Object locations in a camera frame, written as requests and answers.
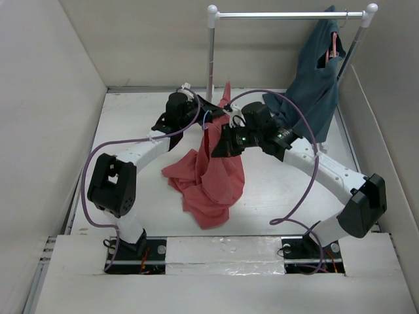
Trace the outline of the light blue wire hanger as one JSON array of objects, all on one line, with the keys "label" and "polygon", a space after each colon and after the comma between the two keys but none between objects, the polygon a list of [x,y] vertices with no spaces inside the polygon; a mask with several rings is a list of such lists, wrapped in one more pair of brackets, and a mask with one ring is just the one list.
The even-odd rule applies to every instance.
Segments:
[{"label": "light blue wire hanger", "polygon": [[211,111],[206,111],[202,120],[202,129],[206,130],[207,124],[211,122]]}]

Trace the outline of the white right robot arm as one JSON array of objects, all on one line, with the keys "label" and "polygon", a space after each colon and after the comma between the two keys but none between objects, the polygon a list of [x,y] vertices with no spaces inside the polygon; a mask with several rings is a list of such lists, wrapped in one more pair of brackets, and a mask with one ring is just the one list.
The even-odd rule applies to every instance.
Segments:
[{"label": "white right robot arm", "polygon": [[343,204],[342,210],[307,231],[302,249],[308,256],[319,256],[326,246],[343,237],[365,237],[386,212],[386,183],[381,176],[352,171],[318,151],[292,128],[277,126],[265,104],[253,102],[242,109],[228,106],[223,112],[229,121],[221,127],[212,157],[235,157],[246,148],[259,147],[265,154],[313,175],[312,183],[324,186]]}]

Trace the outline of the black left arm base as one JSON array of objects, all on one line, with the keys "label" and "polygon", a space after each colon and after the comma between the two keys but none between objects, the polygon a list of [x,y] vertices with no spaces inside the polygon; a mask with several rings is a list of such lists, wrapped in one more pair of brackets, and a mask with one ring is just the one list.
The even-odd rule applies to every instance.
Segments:
[{"label": "black left arm base", "polygon": [[140,239],[139,245],[120,240],[115,251],[116,238],[104,239],[107,249],[105,273],[112,275],[164,275],[166,273],[167,237]]}]

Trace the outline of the red t shirt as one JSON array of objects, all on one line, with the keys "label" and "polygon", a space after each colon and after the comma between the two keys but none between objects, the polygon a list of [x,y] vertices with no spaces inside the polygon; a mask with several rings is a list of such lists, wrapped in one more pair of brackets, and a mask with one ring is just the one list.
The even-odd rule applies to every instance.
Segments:
[{"label": "red t shirt", "polygon": [[168,184],[182,194],[183,210],[203,230],[216,228],[229,219],[230,208],[241,198],[245,185],[242,159],[212,158],[211,153],[228,124],[223,115],[207,124],[198,150],[190,150],[178,162],[162,169]]}]

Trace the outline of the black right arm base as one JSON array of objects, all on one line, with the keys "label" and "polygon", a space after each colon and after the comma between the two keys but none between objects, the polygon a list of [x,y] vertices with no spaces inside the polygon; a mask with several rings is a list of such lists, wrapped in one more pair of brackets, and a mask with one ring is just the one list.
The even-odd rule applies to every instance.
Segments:
[{"label": "black right arm base", "polygon": [[349,236],[332,218],[307,226],[295,219],[285,220],[303,228],[304,233],[282,239],[277,253],[285,258],[285,270],[312,275],[315,273],[342,273],[342,258],[338,241]]}]

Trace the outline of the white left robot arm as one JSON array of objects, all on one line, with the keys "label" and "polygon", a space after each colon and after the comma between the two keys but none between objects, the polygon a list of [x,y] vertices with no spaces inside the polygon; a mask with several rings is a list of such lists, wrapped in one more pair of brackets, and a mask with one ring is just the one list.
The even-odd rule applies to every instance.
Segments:
[{"label": "white left robot arm", "polygon": [[142,141],[116,155],[101,154],[96,160],[87,199],[117,227],[123,251],[131,259],[145,254],[145,229],[132,211],[136,199],[137,174],[155,158],[171,151],[183,138],[186,127],[205,126],[226,115],[216,106],[189,92],[169,95],[166,110]]}]

